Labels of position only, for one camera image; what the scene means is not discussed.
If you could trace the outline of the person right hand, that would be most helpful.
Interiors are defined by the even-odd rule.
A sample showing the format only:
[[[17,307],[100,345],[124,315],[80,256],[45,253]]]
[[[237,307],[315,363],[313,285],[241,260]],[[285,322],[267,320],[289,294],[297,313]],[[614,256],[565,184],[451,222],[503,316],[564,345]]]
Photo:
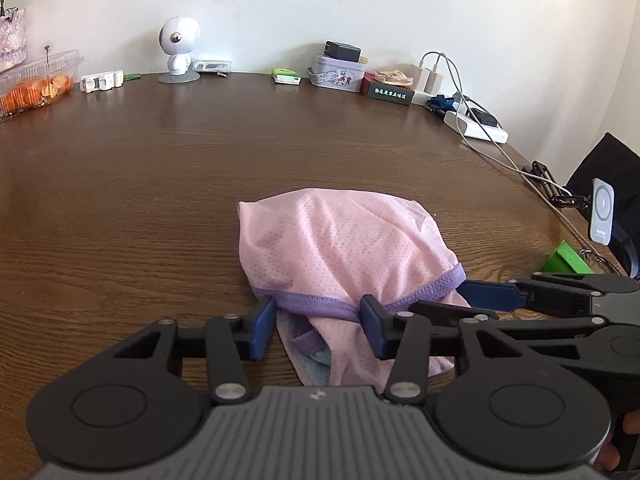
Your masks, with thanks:
[[[614,432],[612,438],[608,438],[596,460],[596,468],[613,471],[620,466],[624,453],[620,452],[620,444],[623,443],[622,432],[627,436],[638,436],[640,432],[640,412],[635,410],[628,413],[622,422],[622,430]]]

